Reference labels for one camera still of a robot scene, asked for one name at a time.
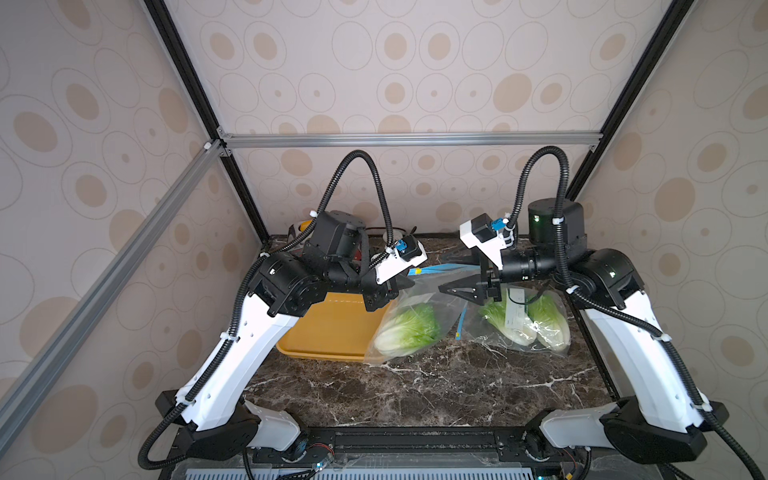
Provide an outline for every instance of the green leaf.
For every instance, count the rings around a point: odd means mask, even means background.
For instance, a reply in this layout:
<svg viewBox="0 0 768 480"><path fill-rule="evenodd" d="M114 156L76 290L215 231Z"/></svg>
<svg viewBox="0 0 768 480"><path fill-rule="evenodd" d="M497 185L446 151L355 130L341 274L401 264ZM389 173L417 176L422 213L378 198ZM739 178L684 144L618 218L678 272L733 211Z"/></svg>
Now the green leaf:
<svg viewBox="0 0 768 480"><path fill-rule="evenodd" d="M406 356L430 346L440 338L435 310L428 303L409 305L379 327L373 345L383 355Z"/></svg>

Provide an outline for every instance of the blue tape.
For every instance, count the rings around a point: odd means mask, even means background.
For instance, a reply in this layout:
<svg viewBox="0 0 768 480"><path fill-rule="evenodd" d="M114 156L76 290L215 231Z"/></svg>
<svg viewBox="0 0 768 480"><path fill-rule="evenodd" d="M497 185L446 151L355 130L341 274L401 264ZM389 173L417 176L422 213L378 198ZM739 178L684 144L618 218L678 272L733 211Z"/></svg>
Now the blue tape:
<svg viewBox="0 0 768 480"><path fill-rule="evenodd" d="M464 315L467 314L467 307L462 310L462 314L458 316L458 326L456 327L456 339L462 339L462 325L464 325Z"/></svg>
<svg viewBox="0 0 768 480"><path fill-rule="evenodd" d="M477 265L465 265L464 263L442 263L440 265L422 266L408 270L408 276L411 275L423 275L425 273L443 273L451 270L464 269L474 270L478 269Z"/></svg>

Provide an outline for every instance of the black frame rail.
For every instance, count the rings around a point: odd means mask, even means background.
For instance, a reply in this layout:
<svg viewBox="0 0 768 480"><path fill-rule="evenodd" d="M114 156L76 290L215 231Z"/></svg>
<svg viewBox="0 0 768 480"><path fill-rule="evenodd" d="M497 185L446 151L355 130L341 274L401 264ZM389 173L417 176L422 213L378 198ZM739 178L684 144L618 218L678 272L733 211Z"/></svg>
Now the black frame rail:
<svg viewBox="0 0 768 480"><path fill-rule="evenodd" d="M208 96L205 95L203 85L200 83L200 78L197 76L197 72L187 54L187 49L184 48L184 43L181 41L176 25L170 17L168 7L163 0L144 0L144 4L147 6L149 15L157 27L157 32L163 39L171 60L176 65L184 87L187 89L187 93L192 99L192 103L200 115L208 135L212 139L220 139L222 141L226 152L221 156L224 170L227 171L237 196L240 198L240 202L243 204L246 214L256 230L256 234L259 236L259 240L261 240L263 245L267 245L270 241L270 234L266 229L266 224L259 213L256 202L253 201L253 197L250 195L250 190L248 190L243 173L237 166L237 162L232 157L231 152L226 149L226 139L221 138L219 121L216 119L214 109L210 106Z"/></svg>
<svg viewBox="0 0 768 480"><path fill-rule="evenodd" d="M672 38L674 38L677 29L694 2L695 0L674 0L670 4L654 35L650 38L643 56L640 57L640 61L635 66L634 71L632 71L629 80L627 80L624 90L621 91L616 104L600 129L600 133L603 134L600 143L593 151L587 152L587 156L574 175L573 181L568 185L565 196L569 200L576 201L576 197L578 197L581 189L584 188L590 175L592 175L592 171L596 168L598 162L605 154L608 145L619 131L637 96L640 95L650 74L656 68L661 56L672 41Z"/></svg>
<svg viewBox="0 0 768 480"><path fill-rule="evenodd" d="M361 455L385 454L479 454L492 461L530 468L534 475L557 475L561 462L570 462L565 450L544 462L525 453L525 427L310 427L309 445L331 445L336 458L348 460ZM168 458L180 453L174 442ZM312 468L328 452L323 447L310 447L297 462L283 460L273 449L253 450L252 463L272 468ZM165 468L159 480L170 480L176 465Z"/></svg>

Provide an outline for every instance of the blue connector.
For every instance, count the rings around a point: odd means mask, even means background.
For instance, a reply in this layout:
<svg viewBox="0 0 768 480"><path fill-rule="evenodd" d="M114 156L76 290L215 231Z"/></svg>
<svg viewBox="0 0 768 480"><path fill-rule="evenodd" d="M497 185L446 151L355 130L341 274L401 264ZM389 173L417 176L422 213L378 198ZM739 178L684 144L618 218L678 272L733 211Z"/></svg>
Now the blue connector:
<svg viewBox="0 0 768 480"><path fill-rule="evenodd" d="M506 222L504 222L504 220L506 220L504 217L502 217L502 218L497 218L496 220L493 220L493 221L491 222L491 228L492 228L493 230L496 230L496 231L498 232L499 230L501 230L502 228L504 228L504 225L506 225L506 224L507 224Z"/></svg>

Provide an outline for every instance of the white ventilation grille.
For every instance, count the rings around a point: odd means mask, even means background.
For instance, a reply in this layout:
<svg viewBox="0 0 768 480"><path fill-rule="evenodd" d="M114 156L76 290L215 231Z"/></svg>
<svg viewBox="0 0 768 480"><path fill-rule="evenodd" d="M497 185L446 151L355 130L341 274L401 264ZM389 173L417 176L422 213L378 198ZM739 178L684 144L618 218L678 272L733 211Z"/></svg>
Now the white ventilation grille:
<svg viewBox="0 0 768 480"><path fill-rule="evenodd" d="M256 480L274 480L294 468L255 468ZM529 468L348 468L344 472L326 470L317 480L534 480ZM241 468L190 468L187 480L247 480Z"/></svg>

